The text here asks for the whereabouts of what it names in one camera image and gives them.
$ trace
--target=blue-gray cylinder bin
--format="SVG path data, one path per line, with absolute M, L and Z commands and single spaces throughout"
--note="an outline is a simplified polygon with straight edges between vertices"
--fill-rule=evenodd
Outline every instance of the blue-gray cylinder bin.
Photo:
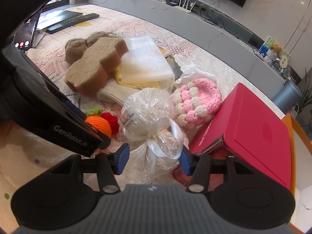
M 302 98 L 300 89 L 292 80 L 288 80 L 283 89 L 272 99 L 272 102 L 284 113 L 290 109 Z

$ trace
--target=crochet orange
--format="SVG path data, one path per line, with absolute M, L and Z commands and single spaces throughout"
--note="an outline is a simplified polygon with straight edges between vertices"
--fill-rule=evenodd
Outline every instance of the crochet orange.
M 97 130 L 101 131 L 103 134 L 111 138 L 112 129 L 108 121 L 100 116 L 89 116 L 85 119 L 85 122 L 88 122 L 90 125 L 95 127 Z

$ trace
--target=phone screen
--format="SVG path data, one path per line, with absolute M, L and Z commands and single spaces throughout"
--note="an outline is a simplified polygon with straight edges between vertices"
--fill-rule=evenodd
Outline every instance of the phone screen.
M 41 10 L 28 19 L 24 26 L 15 34 L 14 44 L 17 49 L 25 52 L 31 48 L 40 12 Z

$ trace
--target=white lace tablecloth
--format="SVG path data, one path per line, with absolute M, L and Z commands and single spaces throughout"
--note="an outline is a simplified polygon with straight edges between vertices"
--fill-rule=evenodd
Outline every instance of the white lace tablecloth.
M 63 79 L 68 64 L 64 61 L 64 45 L 69 39 L 84 38 L 95 31 L 114 31 L 126 36 L 150 35 L 158 46 L 171 51 L 172 54 L 181 54 L 209 73 L 214 74 L 223 99 L 240 82 L 266 103 L 278 117 L 282 118 L 284 116 L 271 100 L 248 80 L 210 53 L 182 37 L 144 20 L 95 5 L 84 5 L 69 10 L 83 12 L 84 14 L 97 13 L 100 14 L 100 17 L 80 26 L 72 26 L 55 34 L 44 36 L 36 50 L 29 50 L 28 56 L 83 112 L 100 107 L 105 112 L 119 115 L 121 107 L 117 104 L 101 102 L 96 98 L 82 97 L 80 94 L 73 93 L 66 86 Z M 116 151 L 124 142 L 128 142 L 127 138 L 118 133 L 117 136 L 112 138 L 112 143 L 105 152 Z M 137 143 L 131 144 L 132 149 L 137 146 Z M 17 126 L 14 126 L 8 137 L 0 142 L 0 150 L 0 227 L 6 232 L 12 232 L 18 226 L 10 210 L 10 198 L 14 191 L 60 160 L 71 155 L 72 152 L 53 145 Z M 131 173 L 127 172 L 117 176 L 116 179 L 121 188 L 126 183 L 140 182 L 138 179 L 133 179 Z M 85 182 L 93 189 L 98 189 L 95 175 L 86 175 Z M 153 183 L 169 182 L 175 182 L 171 173 L 153 181 Z

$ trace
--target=red tablet case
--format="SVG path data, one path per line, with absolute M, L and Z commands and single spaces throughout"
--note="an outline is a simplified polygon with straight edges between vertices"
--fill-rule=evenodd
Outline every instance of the red tablet case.
M 210 125 L 202 125 L 190 144 L 191 153 L 204 151 L 218 138 L 223 138 L 229 151 L 290 188 L 291 150 L 287 127 L 241 83 L 226 97 Z

